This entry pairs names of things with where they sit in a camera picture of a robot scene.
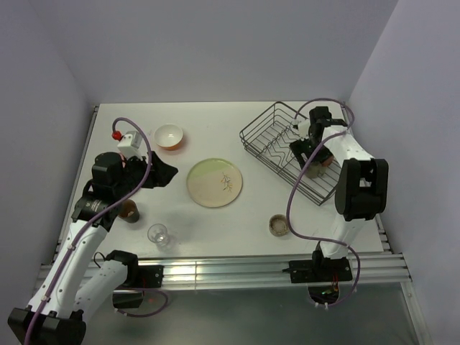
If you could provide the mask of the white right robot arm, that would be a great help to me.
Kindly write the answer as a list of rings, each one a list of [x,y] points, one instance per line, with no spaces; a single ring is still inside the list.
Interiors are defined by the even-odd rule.
[[[326,164],[334,158],[341,168],[335,187],[336,218],[331,233],[318,237],[318,250],[323,256],[311,262],[311,272],[327,280],[336,271],[334,259],[344,258],[358,233],[376,215],[385,210],[389,165],[368,153],[349,133],[352,122],[333,118],[327,106],[309,111],[309,119],[293,120],[299,139],[290,144],[301,173],[312,163]]]

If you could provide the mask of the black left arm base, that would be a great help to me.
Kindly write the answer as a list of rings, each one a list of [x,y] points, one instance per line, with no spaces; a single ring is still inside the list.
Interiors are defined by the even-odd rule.
[[[154,265],[151,268],[139,266],[137,255],[114,250],[109,253],[105,261],[115,260],[127,266],[127,278],[118,289],[121,293],[112,295],[112,302],[118,309],[137,309],[144,300],[144,291],[128,291],[127,288],[160,288],[163,278],[164,267]]]

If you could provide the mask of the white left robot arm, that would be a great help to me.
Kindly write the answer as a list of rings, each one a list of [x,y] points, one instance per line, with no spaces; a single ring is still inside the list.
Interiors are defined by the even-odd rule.
[[[83,283],[88,264],[110,232],[122,203],[140,188],[165,187],[178,169],[154,152],[148,157],[123,158],[115,152],[99,154],[92,178],[75,204],[66,240],[26,308],[14,308],[8,324],[21,344],[81,344],[87,324],[117,288],[142,284],[137,255],[114,250],[98,272]]]

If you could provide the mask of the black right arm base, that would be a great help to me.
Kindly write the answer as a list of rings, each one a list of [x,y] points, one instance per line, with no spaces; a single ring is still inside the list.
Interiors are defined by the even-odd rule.
[[[308,288],[310,298],[322,305],[332,304],[339,300],[340,282],[352,281],[351,266],[347,258],[329,259],[316,249],[311,259],[291,260],[282,270],[290,275],[292,284],[320,283]]]

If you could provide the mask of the grey-green ceramic mug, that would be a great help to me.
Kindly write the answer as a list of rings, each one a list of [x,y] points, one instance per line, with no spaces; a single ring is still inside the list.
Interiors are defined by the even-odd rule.
[[[312,162],[306,172],[305,176],[310,179],[315,179],[315,178],[320,178],[322,177],[326,172],[326,167],[322,166],[321,163],[317,162]]]

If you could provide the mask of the speckled beige cup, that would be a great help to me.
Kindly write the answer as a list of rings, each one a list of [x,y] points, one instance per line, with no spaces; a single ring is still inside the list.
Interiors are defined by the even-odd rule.
[[[275,214],[269,220],[269,231],[273,236],[281,237],[290,232],[285,215]]]

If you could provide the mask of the pink ceramic mug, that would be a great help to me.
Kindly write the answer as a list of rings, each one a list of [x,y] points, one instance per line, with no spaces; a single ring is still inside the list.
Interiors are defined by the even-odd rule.
[[[328,166],[330,166],[330,165],[332,164],[333,161],[334,161],[334,156],[333,156],[333,155],[330,155],[327,159],[325,159],[325,160],[321,163],[321,165],[322,165],[323,167],[328,167]]]

